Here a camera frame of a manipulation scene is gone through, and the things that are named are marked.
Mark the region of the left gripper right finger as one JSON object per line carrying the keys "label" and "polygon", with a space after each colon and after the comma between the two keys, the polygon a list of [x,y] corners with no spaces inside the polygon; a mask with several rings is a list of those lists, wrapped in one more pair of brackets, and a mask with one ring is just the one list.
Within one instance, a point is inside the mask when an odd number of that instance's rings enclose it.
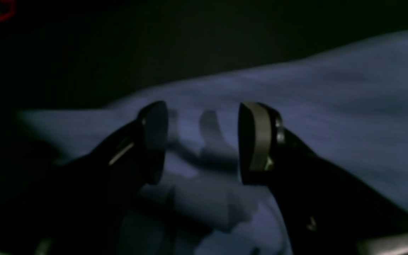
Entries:
{"label": "left gripper right finger", "polygon": [[359,255],[357,243],[408,233],[408,212],[361,179],[314,153],[280,113],[239,105],[240,174],[274,196],[295,255]]}

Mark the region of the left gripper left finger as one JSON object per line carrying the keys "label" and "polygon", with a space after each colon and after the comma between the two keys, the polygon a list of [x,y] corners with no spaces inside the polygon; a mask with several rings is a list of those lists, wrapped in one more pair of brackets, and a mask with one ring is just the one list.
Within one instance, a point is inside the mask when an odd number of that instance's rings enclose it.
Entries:
{"label": "left gripper left finger", "polygon": [[58,213],[42,255],[113,255],[126,212],[147,184],[163,173],[169,114],[151,103],[135,120],[104,139],[88,155],[65,166]]}

